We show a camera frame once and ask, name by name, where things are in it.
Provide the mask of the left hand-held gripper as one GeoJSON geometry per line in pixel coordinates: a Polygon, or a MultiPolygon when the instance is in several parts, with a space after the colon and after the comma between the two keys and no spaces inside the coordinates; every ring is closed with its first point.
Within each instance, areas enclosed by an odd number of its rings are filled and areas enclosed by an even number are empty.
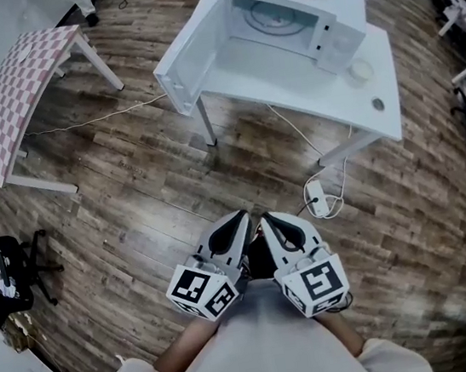
{"type": "Polygon", "coordinates": [[[194,253],[177,265],[166,297],[182,312],[217,321],[239,298],[252,230],[245,210],[224,215],[199,238],[194,253]]]}

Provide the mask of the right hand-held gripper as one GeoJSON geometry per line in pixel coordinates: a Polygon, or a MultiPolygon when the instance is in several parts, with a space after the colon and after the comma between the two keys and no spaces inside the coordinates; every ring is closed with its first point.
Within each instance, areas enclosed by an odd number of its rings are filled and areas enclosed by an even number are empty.
{"type": "Polygon", "coordinates": [[[287,213],[266,212],[262,234],[273,257],[273,279],[306,318],[344,308],[349,281],[338,254],[329,251],[309,221],[287,213]]]}

